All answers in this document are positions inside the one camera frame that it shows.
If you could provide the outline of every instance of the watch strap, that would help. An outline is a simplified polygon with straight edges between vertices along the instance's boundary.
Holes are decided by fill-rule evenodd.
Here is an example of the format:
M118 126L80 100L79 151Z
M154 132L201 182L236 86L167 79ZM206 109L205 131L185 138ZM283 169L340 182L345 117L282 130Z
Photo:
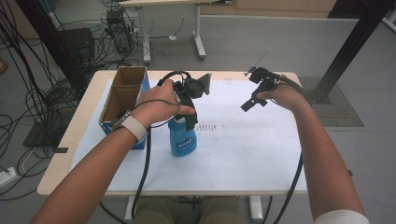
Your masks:
M132 116L128 116L128 118L126 118L122 123L122 126L128 129L136 137L137 142L141 142L148 132L147 129Z

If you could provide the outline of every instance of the smartwatch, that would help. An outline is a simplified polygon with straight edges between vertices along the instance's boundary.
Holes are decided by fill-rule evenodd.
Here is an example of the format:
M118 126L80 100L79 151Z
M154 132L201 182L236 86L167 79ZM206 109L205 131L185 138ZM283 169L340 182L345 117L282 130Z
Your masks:
M128 129L135 137L137 142L141 142L147 135L148 131L145 127L134 117L131 116L131 111L121 111L114 120L111 121L111 129L113 131L124 127Z

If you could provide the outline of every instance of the person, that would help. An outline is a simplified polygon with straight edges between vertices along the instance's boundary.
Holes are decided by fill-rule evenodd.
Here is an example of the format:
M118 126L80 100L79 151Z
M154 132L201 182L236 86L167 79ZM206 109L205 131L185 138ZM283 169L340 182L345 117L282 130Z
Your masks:
M271 97L295 117L315 222L369 223L343 159L305 98L283 83L274 91L259 92L257 97L264 100ZM149 103L138 106L131 116L146 128L176 113L194 113L191 107L177 105L170 79L142 94L142 102ZM105 137L51 193L32 223L86 223L135 141L136 137L125 128ZM142 198L134 223L175 223L171 203L169 198ZM242 223L235 198L205 197L202 207L200 223Z

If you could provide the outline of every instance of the bottle label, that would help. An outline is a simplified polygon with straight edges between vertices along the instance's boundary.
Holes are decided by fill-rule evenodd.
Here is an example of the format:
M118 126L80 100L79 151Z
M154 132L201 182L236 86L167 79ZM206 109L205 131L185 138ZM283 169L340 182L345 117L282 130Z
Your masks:
M178 141L176 142L176 150L179 152L188 150L193 142L194 142L193 137L179 138Z

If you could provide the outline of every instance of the white sleeve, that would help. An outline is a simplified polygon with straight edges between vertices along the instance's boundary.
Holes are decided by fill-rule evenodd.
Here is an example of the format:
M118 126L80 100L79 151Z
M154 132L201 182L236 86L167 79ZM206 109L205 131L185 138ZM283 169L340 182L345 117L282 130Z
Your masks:
M315 224L370 224L364 215L351 210L335 210L325 213L315 220Z

